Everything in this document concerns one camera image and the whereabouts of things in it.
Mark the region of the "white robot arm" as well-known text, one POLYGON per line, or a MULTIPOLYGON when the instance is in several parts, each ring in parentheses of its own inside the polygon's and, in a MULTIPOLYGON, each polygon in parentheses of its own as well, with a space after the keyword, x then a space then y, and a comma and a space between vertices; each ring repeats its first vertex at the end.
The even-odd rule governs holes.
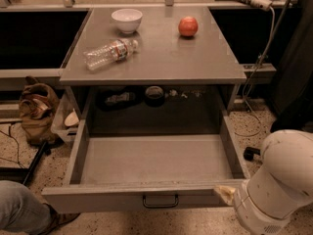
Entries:
POLYGON ((251 235, 278 235, 296 210, 313 203, 313 134, 273 132, 260 157, 262 166, 252 178, 238 187, 217 185, 214 192, 251 235))

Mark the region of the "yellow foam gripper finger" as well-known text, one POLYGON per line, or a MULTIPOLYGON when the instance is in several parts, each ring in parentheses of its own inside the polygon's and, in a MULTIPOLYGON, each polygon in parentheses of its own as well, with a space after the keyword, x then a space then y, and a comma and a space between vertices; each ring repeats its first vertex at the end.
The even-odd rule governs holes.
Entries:
POLYGON ((234 187, 217 185, 214 187, 214 191, 219 195, 219 197, 226 205, 232 206, 234 204, 234 196, 236 191, 234 187))

